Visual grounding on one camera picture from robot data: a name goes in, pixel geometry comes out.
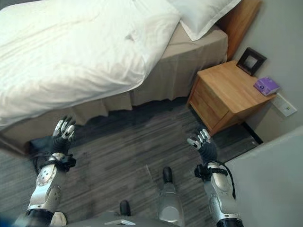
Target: nightstand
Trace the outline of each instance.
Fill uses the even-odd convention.
[[[276,95],[264,96],[236,61],[198,72],[187,105],[191,105],[211,135],[243,122]]]

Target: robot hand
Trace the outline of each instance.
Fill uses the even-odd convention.
[[[75,121],[71,117],[63,117],[53,131],[51,153],[67,155],[74,136]]]

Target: white comforter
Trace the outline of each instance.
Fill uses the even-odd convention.
[[[179,21],[164,0],[45,0],[0,11],[0,130],[139,86]]]

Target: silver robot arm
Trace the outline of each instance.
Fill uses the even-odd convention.
[[[209,209],[217,227],[243,227],[235,200],[232,175],[223,163],[217,161],[216,147],[211,143],[207,130],[198,130],[197,139],[190,138],[187,142],[200,153],[203,160],[203,164],[195,169],[195,175],[204,181]]]
[[[67,117],[58,122],[52,136],[51,155],[41,166],[36,189],[30,198],[26,213],[16,220],[14,226],[49,226],[60,203],[61,186],[64,184],[66,172],[76,163],[72,154],[68,154],[74,136],[74,124],[75,121]]]

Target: white wall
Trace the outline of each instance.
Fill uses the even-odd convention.
[[[302,226],[303,127],[226,165],[245,227]]]
[[[268,105],[247,120],[263,141],[270,141],[303,125],[303,0],[263,0],[234,59],[247,47],[267,57],[257,76],[274,79],[282,87],[280,93],[298,109],[286,118]]]

